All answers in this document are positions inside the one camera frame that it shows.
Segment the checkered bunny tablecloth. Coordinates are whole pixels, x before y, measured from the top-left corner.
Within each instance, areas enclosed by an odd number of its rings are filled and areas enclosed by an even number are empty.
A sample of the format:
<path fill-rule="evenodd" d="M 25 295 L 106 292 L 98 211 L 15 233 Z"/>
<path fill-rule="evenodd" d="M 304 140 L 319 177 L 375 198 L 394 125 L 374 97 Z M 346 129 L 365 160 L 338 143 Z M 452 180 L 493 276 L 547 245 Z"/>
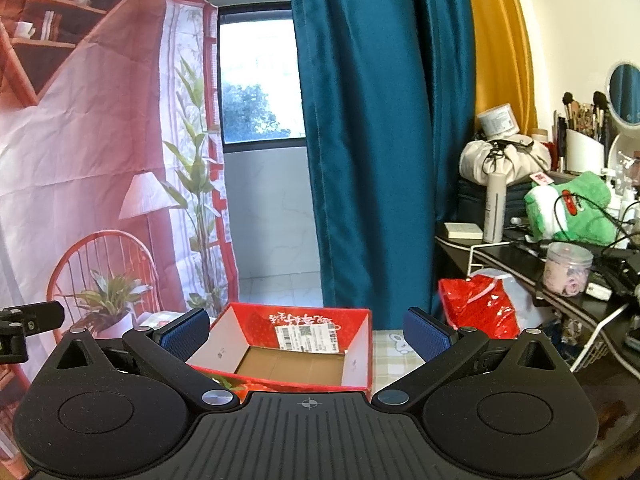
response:
<path fill-rule="evenodd" d="M 376 393 L 424 364 L 405 340 L 402 330 L 372 333 L 372 392 Z"/>

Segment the red plastic bag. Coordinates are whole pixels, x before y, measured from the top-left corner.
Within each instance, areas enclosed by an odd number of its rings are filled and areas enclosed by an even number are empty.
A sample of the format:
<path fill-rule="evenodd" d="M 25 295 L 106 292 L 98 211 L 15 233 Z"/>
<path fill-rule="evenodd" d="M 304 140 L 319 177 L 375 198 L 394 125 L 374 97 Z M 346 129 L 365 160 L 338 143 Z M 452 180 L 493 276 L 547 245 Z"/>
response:
<path fill-rule="evenodd" d="M 491 339 L 515 339 L 521 333 L 514 305 L 498 278 L 443 278 L 438 293 L 445 318 L 455 330 L 473 327 Z"/>

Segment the red strawberry cardboard box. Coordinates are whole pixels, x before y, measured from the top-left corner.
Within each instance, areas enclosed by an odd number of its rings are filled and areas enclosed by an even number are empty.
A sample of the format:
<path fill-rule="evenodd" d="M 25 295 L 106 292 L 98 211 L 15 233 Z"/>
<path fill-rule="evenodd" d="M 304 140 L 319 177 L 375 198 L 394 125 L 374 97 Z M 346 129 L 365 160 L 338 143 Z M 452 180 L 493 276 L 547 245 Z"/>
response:
<path fill-rule="evenodd" d="M 372 388 L 372 315 L 367 309 L 226 307 L 188 363 L 249 391 L 333 392 Z"/>

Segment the small white box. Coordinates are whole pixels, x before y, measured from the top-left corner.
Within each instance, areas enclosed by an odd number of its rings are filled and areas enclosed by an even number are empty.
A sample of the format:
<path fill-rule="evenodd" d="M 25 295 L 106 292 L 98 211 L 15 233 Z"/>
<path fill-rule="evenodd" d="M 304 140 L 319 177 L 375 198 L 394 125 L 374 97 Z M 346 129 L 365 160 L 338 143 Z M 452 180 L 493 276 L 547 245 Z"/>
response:
<path fill-rule="evenodd" d="M 475 223 L 445 222 L 446 235 L 450 240 L 482 240 L 483 230 Z"/>

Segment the white spray bottle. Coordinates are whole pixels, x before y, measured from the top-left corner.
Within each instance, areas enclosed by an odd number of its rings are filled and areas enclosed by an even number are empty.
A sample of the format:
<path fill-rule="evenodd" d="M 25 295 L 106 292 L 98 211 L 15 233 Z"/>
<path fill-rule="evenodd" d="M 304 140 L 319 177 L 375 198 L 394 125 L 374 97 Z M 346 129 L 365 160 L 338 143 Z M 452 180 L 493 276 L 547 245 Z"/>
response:
<path fill-rule="evenodd" d="M 502 241 L 504 210 L 506 209 L 506 175 L 494 172 L 488 176 L 483 240 Z"/>

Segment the clear jar with lid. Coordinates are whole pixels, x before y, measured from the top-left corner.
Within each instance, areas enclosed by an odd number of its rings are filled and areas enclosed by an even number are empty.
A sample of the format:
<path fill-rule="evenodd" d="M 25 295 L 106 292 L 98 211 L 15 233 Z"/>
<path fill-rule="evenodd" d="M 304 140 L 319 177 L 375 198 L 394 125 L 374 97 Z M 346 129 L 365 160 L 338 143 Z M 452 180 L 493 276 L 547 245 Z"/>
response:
<path fill-rule="evenodd" d="M 553 242 L 548 246 L 542 282 L 550 292 L 575 297 L 585 291 L 592 265 L 589 249 L 575 244 Z"/>

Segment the black shelf table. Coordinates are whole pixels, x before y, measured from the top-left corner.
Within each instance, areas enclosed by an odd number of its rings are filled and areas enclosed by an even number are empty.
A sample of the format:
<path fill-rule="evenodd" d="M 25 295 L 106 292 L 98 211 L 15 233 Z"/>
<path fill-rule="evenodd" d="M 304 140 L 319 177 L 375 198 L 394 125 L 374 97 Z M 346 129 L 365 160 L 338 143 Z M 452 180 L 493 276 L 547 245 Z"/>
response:
<path fill-rule="evenodd" d="M 500 242 L 460 238 L 443 224 L 436 243 L 466 275 L 494 269 L 512 275 L 534 298 L 561 318 L 579 323 L 587 332 L 570 358 L 577 372 L 610 354 L 634 377 L 639 376 L 639 282 L 631 250 L 605 250 L 582 244 L 555 246 L 535 243 L 522 231 L 508 229 Z"/>

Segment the pink printed backdrop cloth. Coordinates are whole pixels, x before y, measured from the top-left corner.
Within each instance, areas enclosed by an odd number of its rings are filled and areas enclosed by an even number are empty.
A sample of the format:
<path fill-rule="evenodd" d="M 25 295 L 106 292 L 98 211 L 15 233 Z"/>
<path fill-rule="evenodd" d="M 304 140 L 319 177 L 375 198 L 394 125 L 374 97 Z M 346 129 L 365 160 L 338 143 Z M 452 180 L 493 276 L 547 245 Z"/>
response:
<path fill-rule="evenodd" d="M 206 0 L 1 0 L 1 303 L 121 274 L 149 249 L 148 310 L 219 313 L 238 296 Z"/>

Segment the white brush holder cup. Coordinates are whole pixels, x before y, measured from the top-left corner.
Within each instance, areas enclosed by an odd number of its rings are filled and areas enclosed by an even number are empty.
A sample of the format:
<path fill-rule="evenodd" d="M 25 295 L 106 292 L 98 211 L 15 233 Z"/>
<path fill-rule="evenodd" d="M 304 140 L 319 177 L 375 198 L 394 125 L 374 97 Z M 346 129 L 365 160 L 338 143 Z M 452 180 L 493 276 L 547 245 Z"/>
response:
<path fill-rule="evenodd" d="M 605 167 L 604 146 L 578 131 L 566 130 L 566 169 L 576 174 L 586 171 L 600 174 Z"/>

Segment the yellow curtain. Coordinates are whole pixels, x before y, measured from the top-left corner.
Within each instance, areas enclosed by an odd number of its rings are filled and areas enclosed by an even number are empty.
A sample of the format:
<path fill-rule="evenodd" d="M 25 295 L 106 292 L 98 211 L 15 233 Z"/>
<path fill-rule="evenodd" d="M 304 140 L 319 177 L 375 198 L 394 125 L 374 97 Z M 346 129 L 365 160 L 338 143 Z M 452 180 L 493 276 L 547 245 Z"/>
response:
<path fill-rule="evenodd" d="M 520 0 L 470 0 L 475 36 L 475 111 L 502 104 L 520 131 L 537 127 L 534 68 Z"/>

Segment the teal curtain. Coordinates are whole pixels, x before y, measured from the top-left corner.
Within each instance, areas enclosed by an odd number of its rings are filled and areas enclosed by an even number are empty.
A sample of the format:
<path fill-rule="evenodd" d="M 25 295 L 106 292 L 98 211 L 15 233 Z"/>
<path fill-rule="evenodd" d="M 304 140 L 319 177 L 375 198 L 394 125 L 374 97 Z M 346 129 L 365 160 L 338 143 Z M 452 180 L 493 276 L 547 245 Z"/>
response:
<path fill-rule="evenodd" d="M 323 301 L 378 330 L 434 304 L 473 131 L 471 0 L 291 0 Z"/>

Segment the round vanity mirror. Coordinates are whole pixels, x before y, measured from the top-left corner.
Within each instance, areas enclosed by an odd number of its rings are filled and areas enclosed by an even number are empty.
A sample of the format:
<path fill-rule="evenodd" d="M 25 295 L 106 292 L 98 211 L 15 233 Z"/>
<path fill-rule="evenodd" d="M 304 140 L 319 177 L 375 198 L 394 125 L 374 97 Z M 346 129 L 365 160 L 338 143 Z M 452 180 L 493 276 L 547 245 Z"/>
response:
<path fill-rule="evenodd" d="M 624 124 L 640 122 L 640 70 L 636 64 L 617 64 L 608 77 L 608 104 Z"/>

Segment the white drawstring bag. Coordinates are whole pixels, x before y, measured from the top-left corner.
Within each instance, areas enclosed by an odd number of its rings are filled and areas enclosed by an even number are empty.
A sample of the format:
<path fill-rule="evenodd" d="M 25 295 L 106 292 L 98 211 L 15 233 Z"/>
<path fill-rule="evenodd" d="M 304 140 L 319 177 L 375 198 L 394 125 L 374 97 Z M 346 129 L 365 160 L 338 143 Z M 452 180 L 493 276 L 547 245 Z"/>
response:
<path fill-rule="evenodd" d="M 459 160 L 460 176 L 487 185 L 491 174 L 503 174 L 506 184 L 526 180 L 531 174 L 551 170 L 548 148 L 531 138 L 514 134 L 494 140 L 474 140 L 465 145 Z"/>

